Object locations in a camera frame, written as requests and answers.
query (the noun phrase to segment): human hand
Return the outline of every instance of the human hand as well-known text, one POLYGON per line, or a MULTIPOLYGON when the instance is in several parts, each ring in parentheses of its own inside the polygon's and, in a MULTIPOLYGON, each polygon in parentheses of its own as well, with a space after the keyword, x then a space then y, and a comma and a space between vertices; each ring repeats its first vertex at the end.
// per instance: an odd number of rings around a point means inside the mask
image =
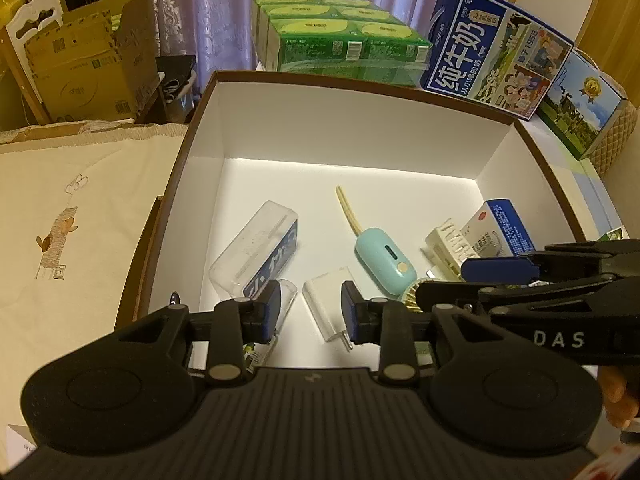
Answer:
POLYGON ((629 390, 626 377, 617 366, 598 367, 598 384, 602 389, 607 420, 612 426, 625 430, 640 410, 638 393, 629 390))

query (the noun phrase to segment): embroidered drawing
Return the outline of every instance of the embroidered drawing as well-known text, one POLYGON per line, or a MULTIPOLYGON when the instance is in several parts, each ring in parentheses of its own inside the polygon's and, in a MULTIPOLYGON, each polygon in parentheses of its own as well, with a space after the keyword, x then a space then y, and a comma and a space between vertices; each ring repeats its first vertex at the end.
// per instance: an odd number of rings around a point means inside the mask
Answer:
POLYGON ((65 193, 69 195, 67 206, 65 207, 53 222, 51 231, 44 238, 36 236, 36 243, 42 251, 40 266, 36 272, 36 279, 40 276, 43 278, 53 278, 56 280, 64 280, 66 266, 60 265, 60 257, 65 248, 66 237, 78 229, 74 225, 76 221, 76 212, 78 206, 69 207, 69 203, 74 193, 86 185, 89 181, 88 177, 78 174, 65 188, 65 193))

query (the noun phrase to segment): transparent plastic box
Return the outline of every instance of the transparent plastic box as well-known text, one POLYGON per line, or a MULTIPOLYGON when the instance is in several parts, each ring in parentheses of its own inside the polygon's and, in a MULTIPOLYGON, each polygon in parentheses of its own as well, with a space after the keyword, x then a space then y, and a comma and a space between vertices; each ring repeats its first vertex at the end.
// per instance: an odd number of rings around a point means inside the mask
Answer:
POLYGON ((209 268, 214 288, 232 298, 255 298, 296 250, 298 214, 267 200, 209 268))

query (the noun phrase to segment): silver screw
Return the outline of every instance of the silver screw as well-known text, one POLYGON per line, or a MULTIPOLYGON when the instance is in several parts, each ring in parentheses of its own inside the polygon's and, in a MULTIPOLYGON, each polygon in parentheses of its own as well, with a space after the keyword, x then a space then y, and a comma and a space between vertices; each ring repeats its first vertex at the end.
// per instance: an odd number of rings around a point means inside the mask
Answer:
POLYGON ((402 363, 396 363, 385 367, 382 373, 392 381, 408 381, 415 375, 415 368, 402 363))
POLYGON ((236 365, 215 365, 209 369, 209 376, 217 381, 232 381, 240 375, 240 368, 236 365))
POLYGON ((489 313, 496 314, 497 316, 502 316, 503 314, 508 314, 510 311, 508 306, 494 306, 489 313))

